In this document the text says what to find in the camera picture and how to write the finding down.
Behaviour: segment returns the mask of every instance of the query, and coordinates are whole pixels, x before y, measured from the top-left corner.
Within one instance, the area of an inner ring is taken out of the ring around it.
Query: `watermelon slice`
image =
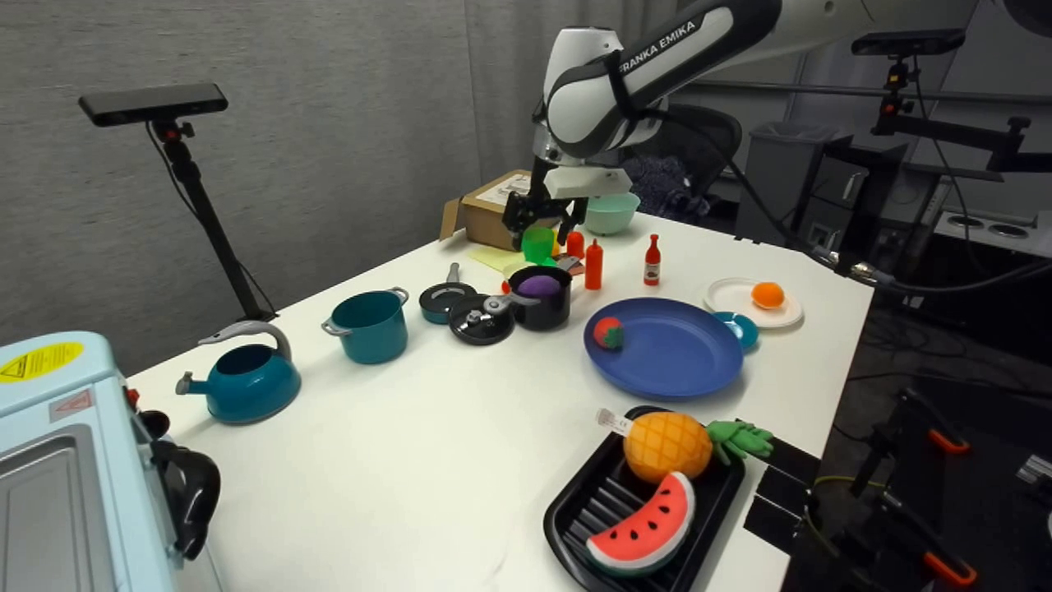
[[[618,575],[653,571],[681,551],[692,520],[693,487],[681,469],[670,469],[642,511],[590,537],[590,555]]]

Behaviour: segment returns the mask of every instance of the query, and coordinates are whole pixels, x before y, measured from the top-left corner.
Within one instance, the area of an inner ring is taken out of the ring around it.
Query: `white table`
[[[644,247],[662,235],[662,285],[649,288]],[[206,417],[204,397],[174,396],[185,372],[206,376],[239,342],[174,354],[128,384],[144,408],[171,413],[171,439],[211,453],[225,497],[211,555],[236,592],[560,592],[577,590],[541,537],[541,512],[609,433],[600,408],[644,405],[610,389],[590,363],[582,327],[627,297],[697,302],[728,275],[779,281],[804,302],[804,322],[762,337],[741,384],[721,397],[673,405],[701,421],[746,417],[823,453],[871,288],[811,259],[635,217],[605,242],[605,288],[577,281],[569,327],[516,330],[474,348],[424,322],[418,292],[461,259],[463,284],[495,292],[501,273],[469,242],[429,242],[280,312],[301,372],[298,397],[252,427]],[[355,364],[318,327],[353,292],[411,288],[411,344],[387,364]],[[697,590],[779,590],[788,555],[743,529],[762,463],[746,479],[697,575]]]

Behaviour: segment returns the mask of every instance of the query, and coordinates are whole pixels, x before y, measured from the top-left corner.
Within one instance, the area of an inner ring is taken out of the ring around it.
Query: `black dish rack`
[[[664,408],[630,408],[624,417],[642,417]],[[567,484],[567,491],[547,511],[547,541],[563,564],[563,568],[590,592],[686,592],[693,575],[743,484],[746,468],[741,461],[713,463],[692,479],[697,511],[681,551],[649,575],[610,575],[590,559],[590,537],[609,529],[642,511],[653,484],[638,479],[623,453],[624,439],[609,433],[584,468]]]

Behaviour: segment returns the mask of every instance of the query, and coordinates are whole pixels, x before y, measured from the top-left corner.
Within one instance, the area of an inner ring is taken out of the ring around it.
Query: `black pan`
[[[420,292],[424,318],[433,327],[450,327],[450,317],[477,299],[477,288],[461,284],[461,263],[450,263],[443,284]]]

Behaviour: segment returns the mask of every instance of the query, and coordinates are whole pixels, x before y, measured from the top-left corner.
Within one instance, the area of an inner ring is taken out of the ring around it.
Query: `black chair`
[[[624,171],[644,213],[734,228],[735,203],[709,193],[728,161],[743,144],[743,124],[703,104],[670,104],[662,131],[624,153]]]

